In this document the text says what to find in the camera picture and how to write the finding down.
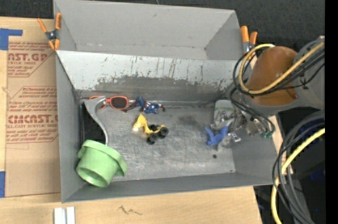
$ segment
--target yellow toy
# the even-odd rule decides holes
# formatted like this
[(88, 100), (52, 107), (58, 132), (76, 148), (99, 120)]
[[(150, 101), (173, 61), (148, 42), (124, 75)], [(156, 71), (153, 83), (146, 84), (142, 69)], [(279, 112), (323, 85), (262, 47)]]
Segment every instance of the yellow toy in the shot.
[(144, 115), (140, 114), (137, 118), (136, 123), (133, 126), (133, 131), (139, 131), (143, 127), (144, 133), (148, 134), (147, 143), (153, 145), (158, 138), (165, 138), (169, 133), (169, 129), (164, 125), (156, 126), (147, 124), (147, 119)]

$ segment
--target green plastic cup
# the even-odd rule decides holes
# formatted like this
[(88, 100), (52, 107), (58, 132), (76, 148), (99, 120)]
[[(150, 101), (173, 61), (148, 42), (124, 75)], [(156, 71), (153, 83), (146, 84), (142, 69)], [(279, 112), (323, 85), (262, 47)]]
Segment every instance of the green plastic cup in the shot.
[(102, 188), (111, 183), (115, 174), (124, 176), (127, 171), (127, 164), (116, 150), (96, 141), (86, 140), (78, 152), (78, 158), (78, 175)]

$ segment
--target bin floor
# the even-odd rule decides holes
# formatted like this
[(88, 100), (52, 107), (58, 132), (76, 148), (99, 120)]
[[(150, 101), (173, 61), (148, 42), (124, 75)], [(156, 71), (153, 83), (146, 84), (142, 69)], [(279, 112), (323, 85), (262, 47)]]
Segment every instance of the bin floor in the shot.
[[(232, 149), (217, 151), (214, 145), (206, 144), (208, 135), (204, 127), (213, 123), (214, 105), (165, 107), (166, 111), (160, 110), (158, 114), (142, 113), (139, 107), (127, 113), (109, 106), (98, 111), (108, 131), (108, 145), (123, 156), (128, 166), (125, 176), (115, 176), (114, 181), (235, 172)], [(153, 145), (147, 144), (148, 135), (143, 128), (133, 131), (141, 113), (148, 126), (165, 125), (168, 135)]]

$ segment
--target blue plastic figure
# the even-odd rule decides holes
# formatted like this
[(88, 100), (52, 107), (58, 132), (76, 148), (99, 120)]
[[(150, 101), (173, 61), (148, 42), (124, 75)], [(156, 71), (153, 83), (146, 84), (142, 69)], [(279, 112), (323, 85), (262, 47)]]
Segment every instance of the blue plastic figure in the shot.
[(209, 140), (206, 142), (208, 145), (218, 145), (226, 136), (226, 134), (228, 133), (228, 126), (226, 125), (225, 127), (223, 127), (219, 133), (216, 133), (215, 135), (213, 134), (213, 132), (211, 131), (210, 128), (208, 128), (207, 126), (205, 126), (204, 128), (208, 134), (209, 134)]
[(135, 108), (135, 107), (141, 107), (141, 111), (144, 111), (144, 113), (158, 113), (159, 108), (162, 108), (163, 111), (165, 111), (165, 108), (162, 104), (159, 104), (157, 102), (151, 103), (148, 101), (145, 101), (142, 96), (136, 97), (136, 100), (133, 104), (131, 104), (129, 107), (124, 109), (124, 112), (127, 112), (128, 110)]

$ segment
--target gray metal bin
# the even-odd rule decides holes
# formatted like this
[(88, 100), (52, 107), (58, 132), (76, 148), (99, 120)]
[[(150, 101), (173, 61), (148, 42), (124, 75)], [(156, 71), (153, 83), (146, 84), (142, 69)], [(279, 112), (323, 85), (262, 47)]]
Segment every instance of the gray metal bin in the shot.
[[(167, 5), (54, 0), (62, 14), (57, 51), (62, 202), (271, 184), (277, 156), (272, 140), (242, 135), (216, 151), (204, 126), (232, 83), (242, 55), (233, 10)], [(142, 96), (166, 112), (148, 114), (170, 133), (149, 146), (132, 131), (137, 109), (98, 111), (109, 146), (128, 171), (107, 188), (91, 186), (75, 169), (81, 147), (80, 104), (91, 95)]]

